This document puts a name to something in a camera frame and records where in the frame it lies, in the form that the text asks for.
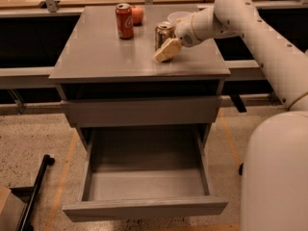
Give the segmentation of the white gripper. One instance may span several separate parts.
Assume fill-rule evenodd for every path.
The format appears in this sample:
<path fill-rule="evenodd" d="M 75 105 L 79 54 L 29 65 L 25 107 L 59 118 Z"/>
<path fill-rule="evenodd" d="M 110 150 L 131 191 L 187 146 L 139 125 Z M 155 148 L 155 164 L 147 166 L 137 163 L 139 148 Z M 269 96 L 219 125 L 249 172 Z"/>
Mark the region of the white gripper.
<path fill-rule="evenodd" d="M 162 46 L 155 52 L 155 59 L 159 62 L 171 60 L 178 54 L 182 45 L 185 47 L 193 47 L 201 43 L 193 29 L 194 13 L 176 20 L 174 34 L 176 38 L 168 38 Z"/>

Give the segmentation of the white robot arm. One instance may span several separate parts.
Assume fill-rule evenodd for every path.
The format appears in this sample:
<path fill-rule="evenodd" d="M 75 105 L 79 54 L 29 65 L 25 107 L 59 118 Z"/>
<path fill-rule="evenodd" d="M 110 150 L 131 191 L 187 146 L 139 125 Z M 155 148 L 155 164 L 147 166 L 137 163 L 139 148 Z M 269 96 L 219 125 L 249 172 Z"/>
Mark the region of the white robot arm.
<path fill-rule="evenodd" d="M 236 34 L 287 109 L 262 122 L 245 150 L 240 231 L 308 231 L 308 56 L 261 18 L 252 0 L 215 0 L 175 24 L 164 62 L 206 39 Z"/>

